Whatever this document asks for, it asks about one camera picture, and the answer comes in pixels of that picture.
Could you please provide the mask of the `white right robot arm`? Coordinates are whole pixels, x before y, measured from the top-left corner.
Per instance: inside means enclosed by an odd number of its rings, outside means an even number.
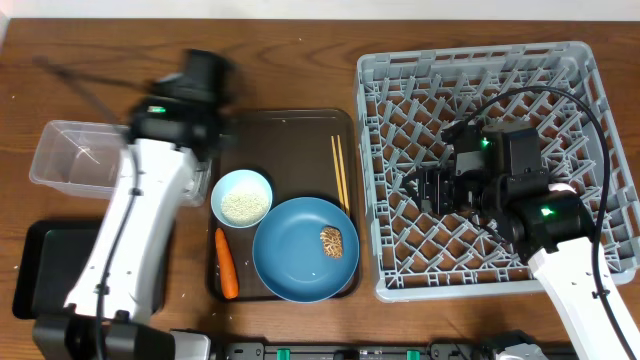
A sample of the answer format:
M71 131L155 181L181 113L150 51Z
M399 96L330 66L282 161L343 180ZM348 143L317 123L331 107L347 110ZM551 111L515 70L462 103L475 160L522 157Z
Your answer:
M551 298L581 359L636 359L639 329L600 247L598 225L575 190L552 182L539 134L522 121L448 126L453 161L419 168L402 186L424 213L470 211L497 223Z

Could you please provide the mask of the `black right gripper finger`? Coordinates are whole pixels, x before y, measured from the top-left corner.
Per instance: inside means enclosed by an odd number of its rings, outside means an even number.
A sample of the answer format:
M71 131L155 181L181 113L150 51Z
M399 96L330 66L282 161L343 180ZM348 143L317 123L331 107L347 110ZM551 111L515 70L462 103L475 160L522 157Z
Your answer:
M427 167L418 167L416 168L414 171L408 173L407 175L404 176L405 179L417 179L420 178L421 176L425 176L429 171L432 171L433 167L432 166L427 166Z
M401 186L418 209L426 208L424 180L422 177L404 177L401 181Z

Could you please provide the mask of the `orange carrot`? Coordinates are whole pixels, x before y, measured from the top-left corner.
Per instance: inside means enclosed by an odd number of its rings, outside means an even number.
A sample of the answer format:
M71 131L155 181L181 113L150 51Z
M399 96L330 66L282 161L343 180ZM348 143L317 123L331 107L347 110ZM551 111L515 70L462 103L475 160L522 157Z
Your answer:
M234 299L239 294L239 282L231 251L222 228L215 231L215 247L223 296Z

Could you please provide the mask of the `light blue rice bowl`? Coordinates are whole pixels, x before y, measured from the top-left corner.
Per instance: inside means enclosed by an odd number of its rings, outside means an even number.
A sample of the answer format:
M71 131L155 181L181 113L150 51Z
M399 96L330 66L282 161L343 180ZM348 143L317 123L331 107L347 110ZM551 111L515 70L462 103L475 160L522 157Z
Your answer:
M240 169L222 176L214 185L210 198L216 219L231 228L250 228L270 211L273 191L260 173Z

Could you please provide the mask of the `pink cup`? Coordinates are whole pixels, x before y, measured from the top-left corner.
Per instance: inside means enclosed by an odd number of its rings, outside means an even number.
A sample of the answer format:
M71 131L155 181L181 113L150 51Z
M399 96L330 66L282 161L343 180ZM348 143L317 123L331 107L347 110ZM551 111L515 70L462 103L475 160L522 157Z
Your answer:
M576 196L576 190L569 184L566 183L551 183L548 185L548 189L551 195L559 197L559 196Z

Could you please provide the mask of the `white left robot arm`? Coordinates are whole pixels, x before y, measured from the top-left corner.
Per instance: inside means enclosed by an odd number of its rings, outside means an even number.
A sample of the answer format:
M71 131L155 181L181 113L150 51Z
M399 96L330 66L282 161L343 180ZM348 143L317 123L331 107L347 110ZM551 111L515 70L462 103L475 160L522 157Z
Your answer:
M227 139L228 84L221 55L188 49L181 70L152 82L120 129L116 186L97 239L58 314L36 318L47 359L208 359L209 336L150 325L157 278L183 192Z

